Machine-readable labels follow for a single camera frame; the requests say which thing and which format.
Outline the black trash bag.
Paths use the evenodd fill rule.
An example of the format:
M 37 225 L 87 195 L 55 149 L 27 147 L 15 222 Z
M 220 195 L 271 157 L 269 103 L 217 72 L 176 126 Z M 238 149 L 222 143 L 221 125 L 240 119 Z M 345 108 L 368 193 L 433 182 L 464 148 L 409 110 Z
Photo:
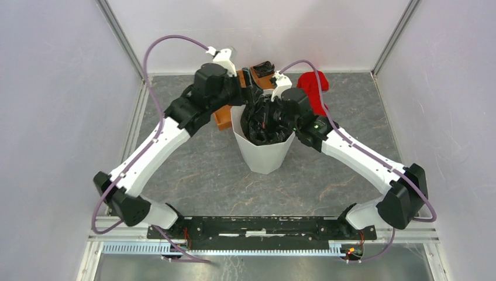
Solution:
M 276 103 L 261 96 L 254 104 L 247 104 L 240 117 L 245 138 L 257 146 L 272 145 L 288 140 L 292 131 L 281 126 L 275 119 Z

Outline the white plastic trash bin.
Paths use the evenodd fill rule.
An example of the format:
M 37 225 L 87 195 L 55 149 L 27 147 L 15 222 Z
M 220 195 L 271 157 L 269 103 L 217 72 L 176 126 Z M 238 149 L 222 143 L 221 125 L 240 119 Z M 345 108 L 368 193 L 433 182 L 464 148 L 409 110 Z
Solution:
M 272 90 L 264 90 L 261 96 L 268 95 L 271 98 L 272 92 Z M 240 117 L 245 106 L 234 106 L 230 109 L 232 128 L 238 147 L 245 163 L 251 171 L 260 174 L 270 174 L 282 165 L 295 138 L 295 133 L 292 132 L 288 140 L 282 143 L 263 146 L 250 143 L 245 138 L 240 126 Z

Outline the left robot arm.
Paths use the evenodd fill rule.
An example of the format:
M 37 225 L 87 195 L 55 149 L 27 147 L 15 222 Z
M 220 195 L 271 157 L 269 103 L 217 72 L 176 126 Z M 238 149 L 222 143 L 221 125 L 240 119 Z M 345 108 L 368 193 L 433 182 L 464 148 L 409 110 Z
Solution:
M 106 204 L 119 217 L 116 225 L 134 227 L 141 222 L 161 227 L 169 238 L 184 230 L 179 213 L 167 204 L 144 198 L 141 193 L 156 170 L 182 144 L 210 122 L 211 115 L 226 105 L 246 103 L 256 87 L 251 69 L 230 77 L 227 69 L 214 63 L 203 64 L 181 95 L 165 111 L 154 131 L 117 168 L 98 172 L 93 182 Z

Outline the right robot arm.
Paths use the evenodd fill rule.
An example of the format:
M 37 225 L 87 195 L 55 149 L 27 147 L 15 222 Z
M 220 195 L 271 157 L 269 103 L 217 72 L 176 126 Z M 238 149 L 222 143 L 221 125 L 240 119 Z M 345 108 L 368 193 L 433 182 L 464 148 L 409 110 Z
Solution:
M 425 170 L 409 167 L 380 155 L 349 135 L 326 116 L 316 115 L 302 89 L 274 90 L 268 109 L 262 114 L 266 124 L 287 128 L 298 140 L 317 152 L 330 156 L 368 180 L 380 193 L 377 199 L 355 204 L 343 212 L 339 234 L 352 239 L 363 228 L 384 222 L 405 229 L 428 200 Z

